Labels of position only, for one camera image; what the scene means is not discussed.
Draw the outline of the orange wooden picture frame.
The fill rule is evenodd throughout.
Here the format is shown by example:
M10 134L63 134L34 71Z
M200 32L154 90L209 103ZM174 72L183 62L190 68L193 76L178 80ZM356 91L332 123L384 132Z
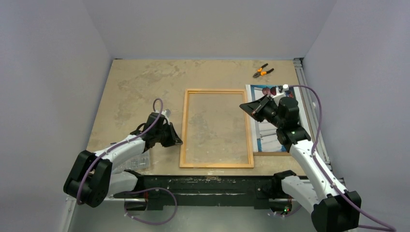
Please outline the orange wooden picture frame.
M242 96L243 103L248 101L246 91L244 89L206 89L206 88L188 88L185 90L183 117L182 117L182 132L181 139L183 145L180 148L179 167L180 168L196 168L196 169L253 169L253 145L250 137L251 129L249 128L249 116L244 114L246 141L247 141L247 156L248 163L187 163L186 162L186 145L188 131L188 110L191 94L238 94Z

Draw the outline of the photo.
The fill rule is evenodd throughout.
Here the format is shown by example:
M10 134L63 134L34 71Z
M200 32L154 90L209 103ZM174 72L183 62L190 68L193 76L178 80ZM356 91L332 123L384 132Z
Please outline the photo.
M252 102L264 96L266 89L273 89L272 94L279 94L278 86L274 85L245 85L248 101ZM306 107L303 103L300 88L290 88L284 92L285 96L294 98L298 101L300 125L305 128L311 135L310 123L306 114ZM281 145L277 138L276 127L264 120L257 122L250 119L251 141L253 145L253 153L256 156L286 156L286 149Z

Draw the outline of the clear acrylic glass sheet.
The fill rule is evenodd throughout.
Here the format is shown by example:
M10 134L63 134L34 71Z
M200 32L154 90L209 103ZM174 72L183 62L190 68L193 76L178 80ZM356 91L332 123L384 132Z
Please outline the clear acrylic glass sheet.
M238 94L191 94L187 163L248 163L244 111Z

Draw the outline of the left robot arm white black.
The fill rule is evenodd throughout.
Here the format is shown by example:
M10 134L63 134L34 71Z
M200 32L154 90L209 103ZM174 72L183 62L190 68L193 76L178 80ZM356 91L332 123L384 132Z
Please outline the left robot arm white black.
M64 183L63 192L78 198L80 203L97 207L107 196L127 192L137 198L144 193L144 184L137 173L119 167L132 158L142 158L149 165L149 150L156 144L163 147L181 145L166 109L152 112L142 130L132 131L122 141L90 152L80 152Z

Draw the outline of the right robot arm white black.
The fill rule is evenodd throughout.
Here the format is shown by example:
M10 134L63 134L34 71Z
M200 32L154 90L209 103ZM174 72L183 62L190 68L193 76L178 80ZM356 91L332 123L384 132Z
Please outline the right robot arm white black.
M359 225L361 197L334 176L316 151L316 144L300 123L299 105L288 97L288 85L278 86L276 95L264 95L258 100L243 103L240 108L257 122L267 121L276 127L281 145L298 162L309 184L294 174L277 173L271 184L279 197L288 194L310 213L318 232L343 232Z

